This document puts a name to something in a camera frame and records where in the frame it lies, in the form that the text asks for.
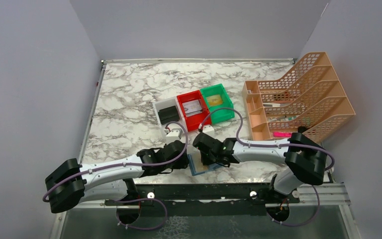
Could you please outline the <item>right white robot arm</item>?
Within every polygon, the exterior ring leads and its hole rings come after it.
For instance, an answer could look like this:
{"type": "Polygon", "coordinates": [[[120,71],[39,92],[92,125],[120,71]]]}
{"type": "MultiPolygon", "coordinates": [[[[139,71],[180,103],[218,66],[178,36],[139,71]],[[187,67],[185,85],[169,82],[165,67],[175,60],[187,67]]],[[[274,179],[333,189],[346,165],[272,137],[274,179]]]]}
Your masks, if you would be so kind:
{"type": "Polygon", "coordinates": [[[229,167],[248,161],[285,164],[288,168],[273,176],[267,196],[286,198],[302,184],[322,185],[326,169],[325,150],[301,133],[290,138],[252,141],[227,138],[219,141],[206,133],[199,133],[192,143],[204,162],[229,167]]]}

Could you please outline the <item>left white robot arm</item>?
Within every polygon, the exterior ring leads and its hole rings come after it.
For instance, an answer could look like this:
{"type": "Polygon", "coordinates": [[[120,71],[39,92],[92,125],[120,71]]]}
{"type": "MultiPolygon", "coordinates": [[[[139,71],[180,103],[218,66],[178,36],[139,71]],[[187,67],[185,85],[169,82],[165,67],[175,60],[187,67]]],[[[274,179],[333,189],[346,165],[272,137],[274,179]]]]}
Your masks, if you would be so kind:
{"type": "Polygon", "coordinates": [[[179,140],[106,163],[79,164],[75,158],[67,159],[45,178],[47,192],[42,200],[56,214],[82,202],[123,199],[128,195],[127,180],[187,166],[187,145],[179,140]]]}

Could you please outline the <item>blue card holder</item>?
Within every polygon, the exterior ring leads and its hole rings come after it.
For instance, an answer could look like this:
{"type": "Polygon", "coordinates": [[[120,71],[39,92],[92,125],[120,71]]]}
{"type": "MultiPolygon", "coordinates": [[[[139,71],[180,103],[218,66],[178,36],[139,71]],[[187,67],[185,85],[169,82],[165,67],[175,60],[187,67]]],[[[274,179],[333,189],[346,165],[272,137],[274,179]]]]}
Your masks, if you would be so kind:
{"type": "Polygon", "coordinates": [[[201,153],[197,149],[191,149],[190,146],[187,149],[189,149],[189,151],[187,151],[187,156],[192,176],[211,172],[221,167],[218,164],[203,165],[201,161],[201,153]]]}

